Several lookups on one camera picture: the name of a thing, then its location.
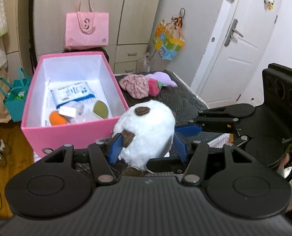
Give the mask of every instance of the blue and white package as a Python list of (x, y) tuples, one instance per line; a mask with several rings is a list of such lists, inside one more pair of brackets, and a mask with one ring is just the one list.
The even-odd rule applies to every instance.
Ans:
[(92, 90), (85, 81), (58, 86), (51, 89), (52, 97), (56, 108), (71, 101), (81, 101), (87, 98), (94, 98)]

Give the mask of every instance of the pink storage box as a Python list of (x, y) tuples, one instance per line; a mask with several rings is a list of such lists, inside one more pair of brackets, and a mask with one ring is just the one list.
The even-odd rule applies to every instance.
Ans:
[[(92, 122), (51, 126), (49, 114), (55, 110), (49, 91), (51, 85), (85, 80), (97, 99), (109, 108), (109, 118)], [(21, 129), (38, 156), (44, 149), (65, 144), (87, 148), (89, 144), (111, 137), (119, 117), (128, 105), (103, 52), (78, 52), (43, 55), (32, 78), (23, 111)]]

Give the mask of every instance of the drawer handle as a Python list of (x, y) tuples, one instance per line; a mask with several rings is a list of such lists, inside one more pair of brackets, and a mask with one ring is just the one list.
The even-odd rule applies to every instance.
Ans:
[(134, 52), (134, 53), (127, 53), (128, 56), (136, 56), (137, 55), (137, 52)]

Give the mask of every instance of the purple cloth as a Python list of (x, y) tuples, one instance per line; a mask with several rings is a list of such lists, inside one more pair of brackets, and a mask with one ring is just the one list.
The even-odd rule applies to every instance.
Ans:
[(164, 72), (155, 72), (153, 74), (146, 75), (148, 78), (155, 79), (162, 83), (162, 86), (178, 87), (178, 85), (171, 80), (170, 76)]

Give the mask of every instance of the door hinge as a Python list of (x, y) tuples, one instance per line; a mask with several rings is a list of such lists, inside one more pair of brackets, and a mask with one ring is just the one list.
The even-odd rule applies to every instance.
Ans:
[(236, 102), (238, 102), (238, 100), (241, 98), (241, 94), (239, 95), (239, 97), (237, 98)]

